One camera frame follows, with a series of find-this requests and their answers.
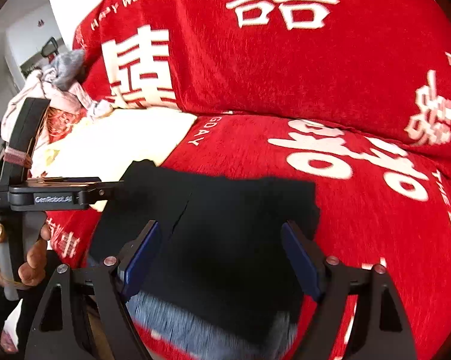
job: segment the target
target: folded black clothing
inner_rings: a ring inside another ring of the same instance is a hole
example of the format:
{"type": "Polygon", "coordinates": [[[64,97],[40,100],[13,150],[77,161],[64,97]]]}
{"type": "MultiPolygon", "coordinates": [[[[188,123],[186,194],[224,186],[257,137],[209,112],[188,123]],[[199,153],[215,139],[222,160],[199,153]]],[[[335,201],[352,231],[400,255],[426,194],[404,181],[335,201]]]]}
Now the folded black clothing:
{"type": "Polygon", "coordinates": [[[280,229],[293,220],[313,239],[319,217],[313,183],[231,180],[150,161],[131,164],[123,180],[95,230],[90,257],[117,255],[157,220],[164,242],[145,292],[250,343],[266,339],[280,311],[297,323],[303,294],[280,229]]]}

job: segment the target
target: black pants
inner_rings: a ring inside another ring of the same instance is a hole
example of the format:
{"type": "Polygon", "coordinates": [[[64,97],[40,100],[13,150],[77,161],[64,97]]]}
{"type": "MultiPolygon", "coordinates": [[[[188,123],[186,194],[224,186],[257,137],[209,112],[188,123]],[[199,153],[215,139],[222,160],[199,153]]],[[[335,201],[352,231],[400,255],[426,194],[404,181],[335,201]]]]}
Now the black pants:
{"type": "MultiPolygon", "coordinates": [[[[42,295],[47,287],[47,283],[52,277],[56,267],[61,264],[59,257],[53,250],[47,251],[47,265],[45,267],[45,279],[34,288],[28,291],[21,291],[22,312],[17,323],[18,349],[19,353],[14,356],[7,356],[7,359],[22,359],[25,356],[25,348],[29,338],[30,327],[34,320],[35,312],[39,306],[42,295]]],[[[10,313],[17,306],[18,301],[9,301],[5,298],[4,289],[0,287],[0,335],[4,328],[4,322],[10,313]]]]}

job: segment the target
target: metal screw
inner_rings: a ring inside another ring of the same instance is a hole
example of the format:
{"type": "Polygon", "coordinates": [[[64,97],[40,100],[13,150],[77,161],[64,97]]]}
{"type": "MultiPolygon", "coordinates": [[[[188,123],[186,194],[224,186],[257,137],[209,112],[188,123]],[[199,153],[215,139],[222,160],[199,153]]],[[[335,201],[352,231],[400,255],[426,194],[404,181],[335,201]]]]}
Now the metal screw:
{"type": "Polygon", "coordinates": [[[113,266],[117,262],[117,257],[109,256],[104,260],[104,265],[113,266]]]}
{"type": "Polygon", "coordinates": [[[383,275],[387,272],[387,269],[385,269],[385,266],[377,264],[374,266],[374,271],[376,271],[379,275],[383,275]]]}
{"type": "Polygon", "coordinates": [[[337,257],[335,256],[329,256],[325,259],[325,261],[327,261],[327,264],[329,264],[330,266],[338,266],[339,263],[341,262],[337,257]]]}
{"type": "Polygon", "coordinates": [[[59,274],[63,274],[65,272],[67,272],[67,269],[69,269],[69,266],[67,264],[61,264],[57,267],[57,272],[59,274]]]}

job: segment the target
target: gray handle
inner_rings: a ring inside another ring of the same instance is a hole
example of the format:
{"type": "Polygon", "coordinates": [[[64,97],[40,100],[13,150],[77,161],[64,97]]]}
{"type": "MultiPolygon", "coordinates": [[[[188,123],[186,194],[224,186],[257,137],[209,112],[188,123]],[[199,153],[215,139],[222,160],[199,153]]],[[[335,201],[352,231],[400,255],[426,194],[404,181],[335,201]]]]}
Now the gray handle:
{"type": "Polygon", "coordinates": [[[19,228],[9,228],[12,224],[18,225],[16,221],[8,221],[7,215],[0,217],[0,221],[4,225],[6,235],[11,231],[19,231],[22,233],[22,252],[20,256],[15,256],[11,259],[11,247],[9,244],[9,237],[0,244],[0,272],[4,279],[4,293],[8,300],[19,300],[17,290],[27,290],[28,287],[22,283],[18,283],[18,269],[21,264],[27,260],[27,252],[37,242],[40,236],[42,226],[47,219],[47,214],[42,211],[27,211],[21,214],[14,212],[12,215],[21,215],[19,228]]]}

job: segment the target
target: human hand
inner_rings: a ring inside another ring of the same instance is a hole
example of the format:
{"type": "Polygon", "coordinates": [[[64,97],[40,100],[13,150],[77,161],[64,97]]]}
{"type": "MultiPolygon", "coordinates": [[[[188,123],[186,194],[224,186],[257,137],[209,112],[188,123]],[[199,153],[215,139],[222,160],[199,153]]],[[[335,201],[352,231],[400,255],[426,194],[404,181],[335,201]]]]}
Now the human hand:
{"type": "MultiPolygon", "coordinates": [[[[51,232],[49,226],[45,224],[41,229],[41,239],[39,239],[27,253],[27,261],[22,264],[18,274],[22,283],[26,286],[34,287],[45,277],[45,264],[47,241],[50,240],[51,232]]],[[[0,223],[0,243],[5,239],[4,227],[0,223]]],[[[0,285],[4,286],[4,279],[0,274],[0,285]]]]}

